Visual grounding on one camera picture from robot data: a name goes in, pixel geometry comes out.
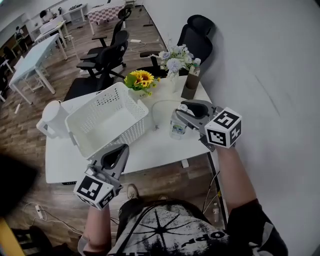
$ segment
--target checkered tablecloth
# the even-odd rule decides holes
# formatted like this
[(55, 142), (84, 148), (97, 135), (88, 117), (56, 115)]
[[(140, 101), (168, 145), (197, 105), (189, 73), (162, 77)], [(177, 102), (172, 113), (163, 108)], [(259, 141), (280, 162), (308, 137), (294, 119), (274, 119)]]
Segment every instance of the checkered tablecloth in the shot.
[(118, 17), (118, 13), (125, 6), (101, 6), (91, 9), (87, 15), (90, 23), (101, 22), (106, 20), (113, 20)]

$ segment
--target flower bouquet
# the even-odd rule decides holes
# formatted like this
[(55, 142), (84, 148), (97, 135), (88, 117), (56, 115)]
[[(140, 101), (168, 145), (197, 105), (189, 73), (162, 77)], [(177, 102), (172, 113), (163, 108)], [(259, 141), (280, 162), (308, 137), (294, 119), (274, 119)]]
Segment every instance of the flower bouquet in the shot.
[(150, 57), (156, 57), (162, 60), (160, 69), (168, 71), (167, 77), (172, 83), (172, 92), (174, 93), (179, 78), (179, 70), (189, 70), (194, 63), (200, 64), (201, 60), (198, 58), (194, 59), (194, 55), (188, 51), (185, 44), (169, 47), (169, 50), (169, 52), (161, 51), (158, 56), (152, 54)]
[(149, 91), (149, 89), (157, 87), (155, 77), (143, 70), (136, 70), (128, 74), (124, 79), (124, 84), (136, 91), (140, 98), (151, 96), (152, 91)]

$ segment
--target yellow flower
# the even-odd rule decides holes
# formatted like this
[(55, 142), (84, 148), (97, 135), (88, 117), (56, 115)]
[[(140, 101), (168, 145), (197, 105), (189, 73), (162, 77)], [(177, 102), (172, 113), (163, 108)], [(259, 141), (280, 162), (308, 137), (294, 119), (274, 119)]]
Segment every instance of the yellow flower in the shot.
[(134, 84), (137, 85), (137, 84), (141, 83), (142, 80), (143, 80), (143, 79), (142, 79), (141, 77), (137, 77)]
[(148, 85), (155, 80), (155, 77), (152, 74), (143, 70), (140, 70), (140, 77), (142, 78), (142, 80), (147, 81)]
[(144, 80), (141, 82), (141, 84), (142, 84), (143, 87), (148, 87), (148, 85), (149, 85), (149, 83), (147, 81), (144, 81)]
[(133, 75), (133, 76), (135, 76), (136, 78), (140, 78), (140, 77), (141, 77), (139, 71), (132, 71), (132, 72), (130, 73), (130, 75)]

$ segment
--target white plastic basket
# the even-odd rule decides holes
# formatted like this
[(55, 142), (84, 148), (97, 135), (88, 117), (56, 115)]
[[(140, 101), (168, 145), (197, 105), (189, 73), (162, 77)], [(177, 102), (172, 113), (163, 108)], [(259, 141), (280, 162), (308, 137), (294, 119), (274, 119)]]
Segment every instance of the white plastic basket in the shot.
[(72, 142), (82, 156), (115, 144), (131, 144), (148, 129), (149, 110), (129, 96), (129, 88), (117, 82), (71, 113), (65, 120)]

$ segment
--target white pitcher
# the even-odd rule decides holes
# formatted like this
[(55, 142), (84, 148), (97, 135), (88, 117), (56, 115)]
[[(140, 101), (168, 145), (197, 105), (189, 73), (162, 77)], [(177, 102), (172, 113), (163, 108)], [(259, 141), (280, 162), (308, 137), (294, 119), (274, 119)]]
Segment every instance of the white pitcher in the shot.
[[(51, 101), (42, 112), (41, 120), (36, 124), (36, 128), (47, 137), (54, 139), (70, 138), (65, 120), (69, 113), (61, 106), (61, 101)], [(53, 130), (53, 133), (48, 131), (48, 127)]]

